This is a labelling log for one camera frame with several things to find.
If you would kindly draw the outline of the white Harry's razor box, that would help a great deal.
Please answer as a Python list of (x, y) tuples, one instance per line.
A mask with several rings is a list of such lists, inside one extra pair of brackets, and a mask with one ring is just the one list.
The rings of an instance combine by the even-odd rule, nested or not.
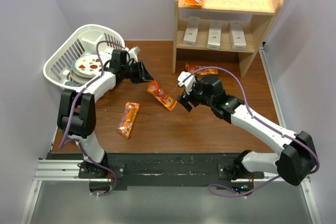
[(196, 39), (197, 39), (197, 33), (198, 28), (200, 24), (200, 18), (199, 17), (193, 17), (190, 16), (187, 22), (184, 38), (183, 38), (183, 44), (187, 46), (195, 46), (196, 45)]

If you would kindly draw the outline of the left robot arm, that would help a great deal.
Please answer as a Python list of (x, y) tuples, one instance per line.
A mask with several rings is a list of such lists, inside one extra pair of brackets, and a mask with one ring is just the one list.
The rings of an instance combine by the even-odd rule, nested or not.
[(114, 49), (106, 62), (94, 57), (98, 73), (79, 91), (66, 89), (61, 94), (57, 126), (63, 138), (59, 148), (75, 142), (83, 153), (80, 168), (97, 178), (106, 177), (111, 170), (107, 154), (95, 134), (96, 102), (124, 79), (136, 84), (153, 80), (143, 61), (138, 60), (139, 52), (139, 47)]

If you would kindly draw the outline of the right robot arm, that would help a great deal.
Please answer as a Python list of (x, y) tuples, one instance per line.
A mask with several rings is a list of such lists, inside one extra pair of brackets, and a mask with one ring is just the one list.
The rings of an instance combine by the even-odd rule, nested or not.
[(259, 115), (245, 101), (227, 94), (216, 75), (198, 79), (181, 72), (177, 80), (178, 86), (184, 88), (177, 100), (187, 111), (198, 105), (207, 106), (217, 118), (244, 129), (273, 150), (272, 153), (243, 151), (233, 161), (232, 179), (266, 172), (298, 186), (318, 166), (313, 139), (307, 132), (295, 133)]

